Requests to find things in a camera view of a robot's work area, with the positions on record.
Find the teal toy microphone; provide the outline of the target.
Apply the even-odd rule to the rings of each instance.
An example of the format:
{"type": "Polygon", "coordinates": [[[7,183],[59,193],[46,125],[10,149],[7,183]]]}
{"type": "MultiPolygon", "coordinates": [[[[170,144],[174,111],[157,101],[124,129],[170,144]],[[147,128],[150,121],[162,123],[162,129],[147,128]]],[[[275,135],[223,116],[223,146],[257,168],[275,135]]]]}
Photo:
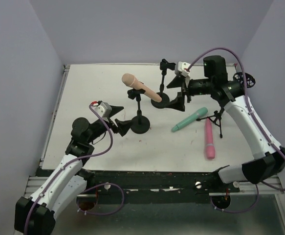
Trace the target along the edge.
{"type": "Polygon", "coordinates": [[[195,122],[197,119],[203,117],[204,115],[206,115],[208,113],[208,109],[206,107],[202,107],[198,110],[196,110],[193,114],[191,114],[190,116],[188,116],[187,118],[185,118],[184,120],[180,121],[179,123],[177,123],[172,129],[171,132],[176,132],[179,131],[181,129],[183,129],[184,127],[188,126],[189,124],[195,122]]]}

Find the beige toy microphone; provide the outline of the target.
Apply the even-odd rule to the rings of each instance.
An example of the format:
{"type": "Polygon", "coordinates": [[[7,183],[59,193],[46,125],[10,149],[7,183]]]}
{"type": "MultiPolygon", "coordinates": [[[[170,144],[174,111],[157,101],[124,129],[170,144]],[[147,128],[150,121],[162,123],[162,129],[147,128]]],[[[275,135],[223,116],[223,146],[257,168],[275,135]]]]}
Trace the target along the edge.
{"type": "Polygon", "coordinates": [[[145,86],[142,82],[140,82],[134,75],[130,73],[125,73],[122,76],[122,82],[130,88],[133,88],[135,90],[144,90],[144,95],[149,97],[151,100],[155,102],[161,102],[162,98],[160,95],[155,93],[153,90],[151,90],[149,87],[145,86]]]}

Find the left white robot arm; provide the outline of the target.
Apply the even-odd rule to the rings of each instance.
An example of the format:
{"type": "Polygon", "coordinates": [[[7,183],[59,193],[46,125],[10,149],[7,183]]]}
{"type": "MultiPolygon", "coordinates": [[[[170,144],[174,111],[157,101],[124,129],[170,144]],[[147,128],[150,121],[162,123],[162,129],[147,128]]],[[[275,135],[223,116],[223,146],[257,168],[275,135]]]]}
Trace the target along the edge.
{"type": "Polygon", "coordinates": [[[94,101],[89,108],[98,119],[93,123],[84,117],[74,120],[71,141],[56,169],[28,198],[21,197],[16,202],[16,231],[25,235],[51,234],[59,214],[86,189],[89,172],[83,166],[95,156],[92,142],[103,134],[124,136],[132,125],[130,120],[111,120],[124,109],[122,106],[94,101]]]}

